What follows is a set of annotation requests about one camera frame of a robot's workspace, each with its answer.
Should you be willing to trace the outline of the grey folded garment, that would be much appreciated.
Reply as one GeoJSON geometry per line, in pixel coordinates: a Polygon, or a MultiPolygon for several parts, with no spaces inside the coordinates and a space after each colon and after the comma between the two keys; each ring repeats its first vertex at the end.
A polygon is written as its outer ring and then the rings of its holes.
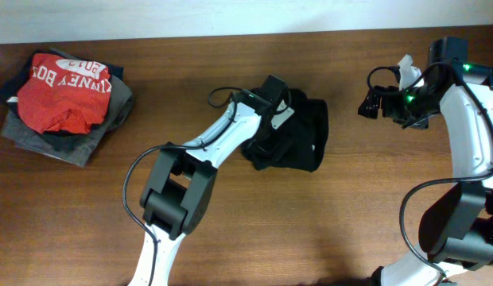
{"type": "Polygon", "coordinates": [[[31,130],[12,111],[8,111],[3,122],[1,135],[14,141],[21,149],[40,153],[47,157],[83,167],[98,147],[103,136],[120,127],[129,116],[134,96],[131,89],[122,81],[123,68],[108,64],[111,74],[111,100],[109,110],[102,124],[91,129],[87,135],[41,135],[31,130]]]}

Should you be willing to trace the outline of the black polo shirt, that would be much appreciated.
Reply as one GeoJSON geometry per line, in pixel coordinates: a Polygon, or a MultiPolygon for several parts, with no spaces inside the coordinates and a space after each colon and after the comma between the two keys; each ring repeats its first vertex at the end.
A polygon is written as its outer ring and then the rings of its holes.
{"type": "Polygon", "coordinates": [[[241,154],[257,170],[268,167],[316,171],[328,139],[328,106],[323,99],[309,99],[299,89],[290,90],[294,113],[267,137],[241,145],[241,154]]]}

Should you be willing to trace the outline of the dark navy folded garment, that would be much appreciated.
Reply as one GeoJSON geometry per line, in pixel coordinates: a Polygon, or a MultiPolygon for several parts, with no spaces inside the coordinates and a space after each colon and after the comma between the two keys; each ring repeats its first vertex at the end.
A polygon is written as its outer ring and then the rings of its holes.
{"type": "MultiPolygon", "coordinates": [[[[55,50],[55,49],[47,50],[47,51],[41,51],[41,50],[35,51],[28,58],[27,62],[22,67],[22,69],[18,72],[18,74],[16,74],[12,79],[8,80],[4,84],[4,86],[0,88],[0,102],[3,103],[5,106],[7,106],[10,110],[12,110],[18,117],[19,117],[19,115],[17,112],[17,93],[21,89],[21,87],[27,82],[27,80],[29,78],[29,70],[31,67],[32,58],[37,53],[54,54],[54,55],[62,56],[63,58],[72,59],[72,60],[96,61],[96,60],[89,60],[89,59],[74,57],[74,56],[71,56],[65,52],[55,50]]],[[[39,133],[39,134],[41,134],[43,136],[46,134],[48,134],[48,135],[86,135],[86,134],[72,134],[69,132],[61,132],[61,131],[60,132],[50,132],[50,133],[49,132],[39,133]]]]}

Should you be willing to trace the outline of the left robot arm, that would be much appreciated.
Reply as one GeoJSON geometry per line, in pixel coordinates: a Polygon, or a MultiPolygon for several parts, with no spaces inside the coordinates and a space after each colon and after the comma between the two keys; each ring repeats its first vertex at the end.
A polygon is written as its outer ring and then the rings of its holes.
{"type": "Polygon", "coordinates": [[[219,166],[243,143],[253,143],[274,130],[274,118],[292,114],[286,83],[270,75],[256,90],[230,87],[223,114],[201,135],[175,145],[168,142],[144,151],[126,177],[151,153],[157,154],[140,195],[142,216],[126,213],[145,237],[132,285],[166,285],[177,251],[202,220],[212,196],[219,166]]]}

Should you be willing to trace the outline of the red printed t-shirt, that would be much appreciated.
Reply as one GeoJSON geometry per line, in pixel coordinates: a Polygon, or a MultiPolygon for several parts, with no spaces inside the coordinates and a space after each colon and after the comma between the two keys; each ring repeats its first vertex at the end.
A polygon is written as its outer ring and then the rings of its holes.
{"type": "Polygon", "coordinates": [[[37,53],[17,93],[20,119],[38,133],[88,134],[103,123],[111,99],[108,66],[37,53]]]}

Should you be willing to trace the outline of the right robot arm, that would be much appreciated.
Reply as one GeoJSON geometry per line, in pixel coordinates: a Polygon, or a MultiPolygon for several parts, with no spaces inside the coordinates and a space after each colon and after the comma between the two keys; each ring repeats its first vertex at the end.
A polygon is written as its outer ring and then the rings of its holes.
{"type": "Polygon", "coordinates": [[[417,244],[375,270],[370,285],[449,285],[455,275],[493,266],[493,68],[468,60],[468,42],[444,37],[425,69],[404,56],[393,86],[370,86],[359,115],[426,129],[444,117],[452,155],[450,189],[421,217],[417,244]]]}

